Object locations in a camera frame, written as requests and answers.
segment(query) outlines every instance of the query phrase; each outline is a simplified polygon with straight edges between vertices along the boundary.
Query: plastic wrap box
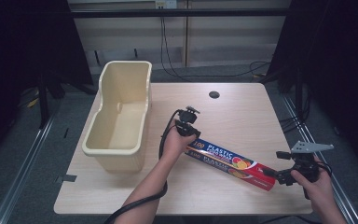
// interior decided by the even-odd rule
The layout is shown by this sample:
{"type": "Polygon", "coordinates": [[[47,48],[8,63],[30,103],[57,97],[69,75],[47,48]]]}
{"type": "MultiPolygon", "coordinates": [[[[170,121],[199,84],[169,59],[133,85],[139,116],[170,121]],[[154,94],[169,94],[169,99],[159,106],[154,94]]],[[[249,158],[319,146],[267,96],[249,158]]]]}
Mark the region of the plastic wrap box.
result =
{"type": "Polygon", "coordinates": [[[82,148],[107,171],[140,171],[144,165],[151,67],[149,62],[115,61],[102,71],[101,105],[82,148]]]}
{"type": "Polygon", "coordinates": [[[205,140],[196,139],[187,146],[185,154],[261,189],[270,190],[275,184],[275,178],[263,174],[267,166],[205,140]]]}

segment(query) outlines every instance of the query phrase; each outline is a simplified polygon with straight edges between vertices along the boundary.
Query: gray carpet floor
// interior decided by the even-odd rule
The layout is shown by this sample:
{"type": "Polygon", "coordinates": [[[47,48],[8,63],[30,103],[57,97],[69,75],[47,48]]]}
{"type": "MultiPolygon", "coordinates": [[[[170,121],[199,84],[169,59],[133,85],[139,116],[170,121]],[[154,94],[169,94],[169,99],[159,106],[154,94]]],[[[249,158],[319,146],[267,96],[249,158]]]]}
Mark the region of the gray carpet floor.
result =
{"type": "MultiPolygon", "coordinates": [[[[184,82],[183,78],[192,82],[250,82],[252,80],[252,74],[245,73],[249,70],[247,65],[175,70],[182,78],[176,77],[173,72],[168,75],[163,70],[155,70],[152,73],[152,82],[184,82]]],[[[266,71],[267,67],[262,67],[255,73],[266,71]]],[[[107,216],[62,216],[53,211],[53,205],[61,187],[61,184],[56,181],[57,177],[66,174],[94,99],[94,96],[87,95],[71,86],[64,85],[64,88],[66,94],[63,99],[55,100],[49,97],[50,111],[56,111],[55,119],[35,163],[32,164],[30,175],[21,189],[20,197],[15,202],[13,210],[10,211],[7,223],[103,223],[107,218],[107,216]]],[[[277,83],[266,84],[266,89],[278,119],[289,118],[282,94],[278,92],[277,83]]],[[[293,97],[293,91],[285,95],[293,97]]],[[[39,131],[39,123],[38,105],[31,108],[20,107],[16,121],[0,145],[0,204],[34,143],[39,131]]],[[[325,151],[323,154],[333,167],[339,184],[358,214],[358,159],[353,154],[351,145],[345,138],[336,135],[335,124],[315,101],[310,104],[310,116],[306,124],[317,143],[335,146],[334,150],[325,151]]],[[[289,146],[302,139],[296,129],[286,133],[285,136],[289,146]]],[[[318,221],[315,214],[302,217],[318,221]]],[[[209,221],[210,223],[238,224],[261,223],[271,218],[275,217],[157,217],[155,223],[185,224],[209,221]]],[[[287,217],[271,223],[306,222],[298,217],[287,217]]]]}

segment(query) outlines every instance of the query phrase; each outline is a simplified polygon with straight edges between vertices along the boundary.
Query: human hand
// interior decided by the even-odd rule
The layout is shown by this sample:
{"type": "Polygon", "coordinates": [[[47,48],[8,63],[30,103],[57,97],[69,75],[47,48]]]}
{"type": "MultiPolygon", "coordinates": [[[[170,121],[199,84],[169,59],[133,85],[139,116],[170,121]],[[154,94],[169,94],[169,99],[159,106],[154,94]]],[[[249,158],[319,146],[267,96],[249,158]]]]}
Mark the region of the human hand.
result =
{"type": "MultiPolygon", "coordinates": [[[[315,161],[321,162],[317,157],[315,157],[315,161]]],[[[321,216],[322,219],[326,220],[335,217],[338,218],[334,219],[335,221],[343,221],[334,199],[330,175],[324,169],[319,169],[319,179],[313,183],[310,183],[297,170],[292,170],[290,174],[307,191],[313,211],[321,216]]]]}
{"type": "Polygon", "coordinates": [[[175,120],[170,124],[170,130],[164,143],[163,156],[178,158],[185,151],[186,146],[196,140],[196,135],[182,136],[177,132],[175,120]]]}

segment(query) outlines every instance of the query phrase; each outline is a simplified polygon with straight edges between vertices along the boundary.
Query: person's right hand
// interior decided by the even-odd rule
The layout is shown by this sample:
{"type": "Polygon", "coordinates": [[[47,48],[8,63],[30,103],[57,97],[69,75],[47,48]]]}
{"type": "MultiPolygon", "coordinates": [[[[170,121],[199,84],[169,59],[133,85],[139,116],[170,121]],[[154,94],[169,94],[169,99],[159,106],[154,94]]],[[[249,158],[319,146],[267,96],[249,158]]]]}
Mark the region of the person's right hand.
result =
{"type": "Polygon", "coordinates": [[[330,175],[322,168],[319,172],[319,179],[313,183],[297,170],[292,170],[290,174],[307,191],[313,211],[324,223],[346,223],[337,208],[330,175]]]}

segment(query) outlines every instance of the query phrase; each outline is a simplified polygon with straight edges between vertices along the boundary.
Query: table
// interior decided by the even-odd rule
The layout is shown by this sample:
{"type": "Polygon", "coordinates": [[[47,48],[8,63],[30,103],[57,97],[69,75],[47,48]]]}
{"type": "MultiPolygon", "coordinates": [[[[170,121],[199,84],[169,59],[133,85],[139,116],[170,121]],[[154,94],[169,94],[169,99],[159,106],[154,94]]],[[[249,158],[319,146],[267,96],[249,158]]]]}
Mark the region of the table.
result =
{"type": "MultiPolygon", "coordinates": [[[[273,169],[293,166],[279,160],[275,151],[289,151],[281,126],[263,85],[257,83],[152,83],[152,107],[145,165],[139,173],[108,173],[87,157],[81,144],[98,110],[100,96],[89,112],[68,175],[54,205],[58,214],[112,214],[130,195],[158,160],[162,132],[176,109],[192,105],[200,111],[194,127],[201,138],[258,161],[273,169]],[[213,99],[209,92],[218,91],[213,99]]],[[[303,189],[276,182],[265,191],[182,155],[168,178],[168,192],[160,200],[158,215],[290,215],[311,212],[303,189]]]]}

